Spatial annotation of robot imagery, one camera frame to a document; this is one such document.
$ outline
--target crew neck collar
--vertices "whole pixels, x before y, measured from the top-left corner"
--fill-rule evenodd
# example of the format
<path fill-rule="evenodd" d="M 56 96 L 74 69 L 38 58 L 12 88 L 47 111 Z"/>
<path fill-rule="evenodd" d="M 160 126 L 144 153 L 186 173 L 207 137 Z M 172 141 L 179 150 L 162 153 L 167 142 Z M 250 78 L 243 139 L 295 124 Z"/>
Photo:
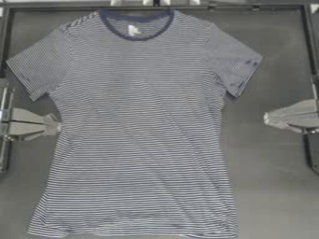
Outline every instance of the crew neck collar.
<path fill-rule="evenodd" d="M 158 11 L 156 13 L 154 13 L 151 15 L 146 15 L 146 16 L 126 15 L 126 14 L 122 14 L 116 10 L 111 10 L 108 8 L 99 8 L 99 16 L 103 20 L 104 26 L 108 28 L 108 30 L 116 36 L 119 36 L 120 38 L 123 38 L 126 40 L 131 40 L 131 41 L 147 41 L 147 40 L 156 38 L 159 35 L 162 35 L 170 28 L 172 21 L 175 19 L 175 15 L 176 15 L 175 10 L 170 7 Z M 132 21 L 132 22 L 151 22 L 151 21 L 160 19 L 166 16 L 168 16 L 167 23 L 164 24 L 164 26 L 160 28 L 160 30 L 155 34 L 152 34 L 147 37 L 135 37 L 135 36 L 124 35 L 123 33 L 120 33 L 118 31 L 118 29 L 115 28 L 115 26 L 111 24 L 111 22 L 108 20 L 108 18 L 112 18 L 116 20 L 126 20 L 126 21 Z"/>

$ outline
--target metal clamp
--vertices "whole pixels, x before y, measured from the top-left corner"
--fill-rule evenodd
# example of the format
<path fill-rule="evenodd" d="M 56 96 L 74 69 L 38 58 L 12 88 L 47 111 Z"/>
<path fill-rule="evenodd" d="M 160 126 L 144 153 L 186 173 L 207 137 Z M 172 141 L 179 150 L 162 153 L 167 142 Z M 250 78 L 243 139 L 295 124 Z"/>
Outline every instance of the metal clamp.
<path fill-rule="evenodd" d="M 317 13 L 319 9 L 319 4 L 310 4 L 310 11 L 311 14 Z"/>
<path fill-rule="evenodd" d="M 154 1 L 152 0 L 142 0 L 144 6 L 154 6 Z"/>
<path fill-rule="evenodd" d="M 318 100 L 306 100 L 264 114 L 264 123 L 301 134 L 319 133 Z"/>
<path fill-rule="evenodd" d="M 200 0 L 190 0 L 191 6 L 200 6 Z"/>
<path fill-rule="evenodd" d="M 122 0 L 111 0 L 111 6 L 122 6 Z"/>
<path fill-rule="evenodd" d="M 0 174 L 10 168 L 10 142 L 28 141 L 62 131 L 62 123 L 52 114 L 39 116 L 23 108 L 12 107 L 14 88 L 0 88 Z"/>
<path fill-rule="evenodd" d="M 160 5 L 162 6 L 171 6 L 172 5 L 172 1 L 171 0 L 160 0 Z"/>

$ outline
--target gray background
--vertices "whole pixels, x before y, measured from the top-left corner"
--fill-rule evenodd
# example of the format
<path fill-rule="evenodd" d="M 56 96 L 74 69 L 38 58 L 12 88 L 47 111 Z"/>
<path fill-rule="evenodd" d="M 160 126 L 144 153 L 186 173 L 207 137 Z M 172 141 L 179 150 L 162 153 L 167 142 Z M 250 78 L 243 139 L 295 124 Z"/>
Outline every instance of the gray background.
<path fill-rule="evenodd" d="M 239 215 L 239 239 L 318 238 L 319 177 L 306 165 L 302 136 L 263 124 L 264 112 L 311 98 L 301 13 L 186 12 L 214 21 L 264 56 L 243 95 L 238 99 L 227 97 L 222 127 L 222 147 Z M 10 56 L 60 23 L 86 13 L 18 12 L 12 21 Z M 58 114 L 47 96 L 31 102 L 10 70 L 8 79 L 18 88 L 18 107 L 40 115 Z M 14 144 L 11 169 L 0 179 L 2 239 L 40 238 L 27 235 L 27 228 L 47 183 L 55 143 L 56 137 L 43 137 Z M 67 238 L 102 237 L 74 235 Z"/>

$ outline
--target striped t-shirt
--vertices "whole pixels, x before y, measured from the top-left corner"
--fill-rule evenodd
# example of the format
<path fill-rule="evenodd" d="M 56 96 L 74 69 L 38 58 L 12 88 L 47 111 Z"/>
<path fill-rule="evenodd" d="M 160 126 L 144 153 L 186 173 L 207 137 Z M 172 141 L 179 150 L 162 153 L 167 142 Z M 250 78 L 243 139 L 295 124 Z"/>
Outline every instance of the striped t-shirt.
<path fill-rule="evenodd" d="M 171 8 L 100 8 L 12 56 L 31 99 L 47 93 L 63 121 L 28 233 L 236 237 L 222 108 L 260 61 Z"/>

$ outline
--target sleeve hem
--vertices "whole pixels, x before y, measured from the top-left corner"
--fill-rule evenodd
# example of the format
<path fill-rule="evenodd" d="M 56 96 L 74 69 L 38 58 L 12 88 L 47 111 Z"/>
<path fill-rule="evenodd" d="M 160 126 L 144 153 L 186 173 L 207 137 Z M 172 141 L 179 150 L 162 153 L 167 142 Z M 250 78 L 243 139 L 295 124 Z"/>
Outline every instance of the sleeve hem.
<path fill-rule="evenodd" d="M 246 89 L 246 86 L 254 76 L 254 73 L 260 65 L 263 61 L 263 56 L 260 54 L 258 54 L 252 60 L 246 61 L 244 63 L 240 63 L 240 68 L 242 70 L 242 74 L 240 74 L 240 80 L 236 80 L 234 83 L 234 86 L 231 86 L 231 89 L 228 90 L 230 94 L 234 97 L 239 97 Z"/>
<path fill-rule="evenodd" d="M 38 89 L 35 89 L 35 87 L 32 86 L 27 76 L 22 73 L 22 71 L 16 67 L 14 60 L 15 60 L 14 57 L 7 60 L 7 66 L 10 67 L 14 75 L 16 75 L 18 79 L 20 80 L 23 85 L 26 86 L 26 89 L 28 91 L 28 97 L 35 102 L 40 98 L 40 96 L 43 96 L 43 93 Z"/>

